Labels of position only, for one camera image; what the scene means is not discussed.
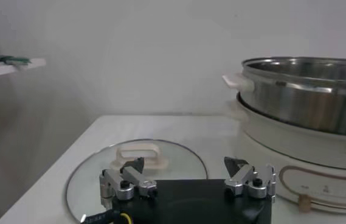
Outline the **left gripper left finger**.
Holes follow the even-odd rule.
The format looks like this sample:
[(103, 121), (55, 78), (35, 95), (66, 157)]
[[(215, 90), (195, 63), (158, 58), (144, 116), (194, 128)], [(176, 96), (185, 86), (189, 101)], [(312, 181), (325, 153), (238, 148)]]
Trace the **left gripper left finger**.
[(125, 162), (119, 170), (104, 169), (99, 175), (100, 202), (105, 209), (112, 207), (114, 199), (130, 201), (135, 192), (140, 197), (154, 199), (157, 196), (157, 182), (142, 173), (144, 157)]

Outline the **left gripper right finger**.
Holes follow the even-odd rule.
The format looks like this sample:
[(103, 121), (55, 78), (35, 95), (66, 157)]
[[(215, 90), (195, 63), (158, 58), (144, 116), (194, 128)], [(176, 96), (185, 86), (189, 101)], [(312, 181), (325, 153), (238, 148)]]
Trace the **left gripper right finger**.
[(233, 197), (248, 194), (254, 199), (269, 197), (275, 202), (277, 174), (274, 166), (267, 164), (260, 169), (244, 159), (224, 157), (224, 165), (229, 178), (224, 180), (224, 188)]

